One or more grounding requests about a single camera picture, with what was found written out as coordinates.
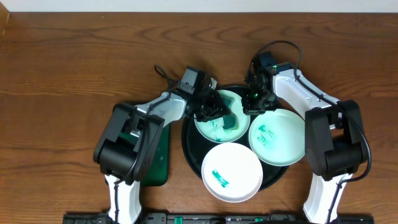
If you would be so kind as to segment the green and yellow sponge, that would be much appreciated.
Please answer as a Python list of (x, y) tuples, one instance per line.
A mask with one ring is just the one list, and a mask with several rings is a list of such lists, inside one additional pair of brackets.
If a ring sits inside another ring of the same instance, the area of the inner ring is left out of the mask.
[(223, 103), (230, 110), (230, 114), (223, 116), (223, 129), (225, 130), (237, 130), (239, 128), (237, 116), (232, 112), (232, 105), (234, 98), (229, 96), (222, 96)]

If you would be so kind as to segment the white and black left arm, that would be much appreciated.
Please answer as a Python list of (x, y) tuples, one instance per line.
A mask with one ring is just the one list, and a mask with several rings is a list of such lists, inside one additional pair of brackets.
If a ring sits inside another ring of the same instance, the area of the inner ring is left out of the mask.
[(135, 223), (142, 212), (140, 182), (150, 169), (163, 129), (186, 116), (211, 121), (231, 110), (214, 87), (180, 86), (148, 103), (118, 103), (93, 154), (109, 187), (107, 223)]

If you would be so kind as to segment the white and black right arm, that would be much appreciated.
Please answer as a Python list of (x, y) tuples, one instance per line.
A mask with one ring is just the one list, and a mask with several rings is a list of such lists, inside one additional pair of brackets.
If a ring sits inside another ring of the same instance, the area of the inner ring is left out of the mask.
[(303, 213), (310, 223), (341, 222), (336, 209), (345, 185), (365, 178), (372, 166), (358, 104), (327, 95), (293, 67), (250, 70), (245, 82), (246, 114), (267, 114), (281, 98), (303, 118), (305, 157), (313, 172)]

